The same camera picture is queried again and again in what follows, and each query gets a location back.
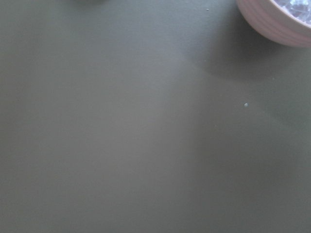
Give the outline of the pink ribbed bowl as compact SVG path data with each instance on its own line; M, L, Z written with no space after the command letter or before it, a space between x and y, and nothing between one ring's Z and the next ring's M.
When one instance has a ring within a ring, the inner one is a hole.
M311 46L311 25L290 15L275 0L238 0L236 3L245 20L262 36L285 46Z

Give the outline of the clear plastic ice cubes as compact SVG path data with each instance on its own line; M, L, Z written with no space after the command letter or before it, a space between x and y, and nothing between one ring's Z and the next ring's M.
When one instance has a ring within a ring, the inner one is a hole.
M276 0L276 3L296 19L311 24L310 0Z

